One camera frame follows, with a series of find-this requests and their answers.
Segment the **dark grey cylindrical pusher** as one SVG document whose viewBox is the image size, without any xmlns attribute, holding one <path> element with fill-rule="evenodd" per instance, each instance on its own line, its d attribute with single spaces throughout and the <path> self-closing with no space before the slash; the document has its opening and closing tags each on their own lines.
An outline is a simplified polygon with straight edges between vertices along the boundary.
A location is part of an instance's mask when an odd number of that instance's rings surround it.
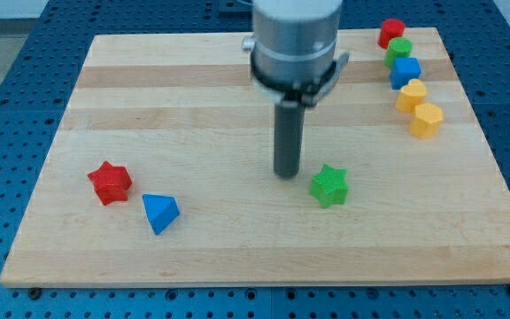
<svg viewBox="0 0 510 319">
<path fill-rule="evenodd" d="M 305 108 L 283 100 L 274 107 L 274 173 L 283 179 L 298 174 Z"/>
</svg>

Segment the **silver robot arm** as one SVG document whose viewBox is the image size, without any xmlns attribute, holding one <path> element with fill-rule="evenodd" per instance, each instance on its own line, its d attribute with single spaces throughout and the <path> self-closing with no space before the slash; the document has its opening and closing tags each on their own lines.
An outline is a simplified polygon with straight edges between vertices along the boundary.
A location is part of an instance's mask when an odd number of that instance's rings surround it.
<svg viewBox="0 0 510 319">
<path fill-rule="evenodd" d="M 349 54 L 334 57 L 342 0 L 253 0 L 251 77 L 274 99 L 274 173 L 298 174 L 305 110 L 335 87 Z"/>
</svg>

